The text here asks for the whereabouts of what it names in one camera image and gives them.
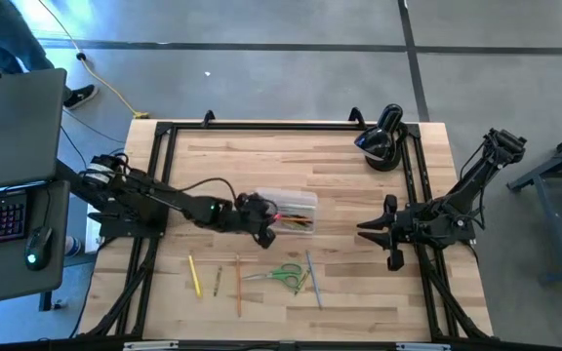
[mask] green scissors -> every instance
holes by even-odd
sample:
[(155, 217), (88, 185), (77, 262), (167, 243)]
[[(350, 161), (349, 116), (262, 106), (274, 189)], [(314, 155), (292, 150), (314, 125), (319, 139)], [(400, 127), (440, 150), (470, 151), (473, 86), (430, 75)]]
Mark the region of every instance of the green scissors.
[(273, 269), (268, 273), (254, 274), (242, 278), (242, 280), (276, 279), (290, 289), (296, 289), (301, 280), (302, 268), (296, 263), (284, 263), (280, 268)]

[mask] gray floor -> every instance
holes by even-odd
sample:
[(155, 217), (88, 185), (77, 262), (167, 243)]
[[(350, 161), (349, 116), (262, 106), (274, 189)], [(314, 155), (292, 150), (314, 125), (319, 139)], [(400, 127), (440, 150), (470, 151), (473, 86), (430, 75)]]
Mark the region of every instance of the gray floor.
[[(62, 38), (36, 0), (17, 0), (36, 35)], [(52, 0), (73, 35), (128, 42), (404, 45), (394, 0)], [(417, 45), (562, 47), (562, 0), (407, 0)], [(419, 120), (404, 53), (87, 50), (96, 70), (135, 108), (155, 118), (341, 120), (352, 106), (375, 119), (390, 102)], [(68, 49), (48, 49), (78, 87), (92, 78)], [(480, 270), (496, 336), (562, 346), (562, 284), (541, 286), (553, 268), (547, 225), (533, 189), (503, 186), (551, 154), (562, 140), (562, 56), (418, 57), (428, 117), (447, 124), (462, 166), (489, 128), (528, 139), (525, 159), (502, 171), (486, 193), (488, 228), (479, 232)], [(75, 112), (112, 137), (131, 113), (103, 89)], [(64, 115), (86, 158), (111, 151), (106, 140)], [(60, 157), (82, 163), (64, 140)], [(66, 268), (57, 291), (68, 310), (35, 312), (37, 296), (0, 302), (0, 342), (67, 337), (91, 265)]]

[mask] black sneaker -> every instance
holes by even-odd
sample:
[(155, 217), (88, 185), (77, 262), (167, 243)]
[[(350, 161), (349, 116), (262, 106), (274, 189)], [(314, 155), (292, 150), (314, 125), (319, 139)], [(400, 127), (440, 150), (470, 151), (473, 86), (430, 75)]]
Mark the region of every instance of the black sneaker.
[(99, 88), (95, 87), (93, 84), (86, 86), (81, 89), (76, 89), (72, 91), (73, 95), (64, 102), (64, 107), (69, 110), (74, 110), (75, 108), (83, 105), (99, 92)]

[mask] black lamp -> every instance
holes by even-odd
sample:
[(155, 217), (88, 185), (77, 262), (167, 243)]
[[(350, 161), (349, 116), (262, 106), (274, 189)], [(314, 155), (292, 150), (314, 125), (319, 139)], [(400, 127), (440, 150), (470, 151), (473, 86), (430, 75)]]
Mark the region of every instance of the black lamp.
[(402, 157), (402, 142), (407, 136), (407, 126), (400, 123), (402, 107), (389, 104), (374, 127), (369, 128), (355, 140), (355, 145), (366, 155), (368, 165), (377, 171), (391, 171)]

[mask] wooden table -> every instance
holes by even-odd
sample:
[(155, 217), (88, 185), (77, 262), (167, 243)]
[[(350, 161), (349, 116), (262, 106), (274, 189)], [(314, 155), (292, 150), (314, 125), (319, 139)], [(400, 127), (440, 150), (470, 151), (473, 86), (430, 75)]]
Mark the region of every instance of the wooden table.
[[(132, 123), (126, 146), (132, 167), (146, 170), (156, 122)], [(272, 246), (263, 250), (250, 235), (200, 229), (171, 212), (155, 264), (144, 338), (429, 340), (420, 270), (411, 246), (402, 245), (406, 265), (390, 272), (386, 253), (356, 235), (358, 222), (381, 214), (386, 194), (398, 196), (399, 207), (407, 202), (402, 165), (388, 173), (373, 171), (352, 144), (356, 136), (356, 132), (322, 131), (179, 132), (172, 186), (222, 176), (238, 192), (257, 187), (311, 191), (318, 195), (317, 230), (312, 236), (278, 234)], [(421, 139), (433, 196), (441, 196), (457, 181), (445, 125), (421, 124)], [(166, 143), (158, 170), (163, 168)], [(410, 150), (416, 171), (411, 143)], [(189, 193), (230, 198), (227, 187), (217, 182)], [(122, 291), (132, 242), (121, 238), (100, 252), (81, 332), (94, 327)], [(310, 250), (314, 261), (324, 309), (318, 309), (310, 279), (296, 296), (277, 281), (244, 282), (242, 317), (238, 318), (236, 253), (242, 257), (245, 276), (288, 261), (301, 262), (306, 268), (305, 250)], [(189, 271), (190, 253), (202, 285), (201, 299), (196, 297)], [(452, 246), (445, 256), (454, 296), (478, 327), (491, 333), (472, 253), (464, 246)], [(223, 266), (221, 284), (214, 297), (219, 265)], [(445, 331), (439, 299), (437, 304)], [(135, 295), (130, 325), (137, 306)]]

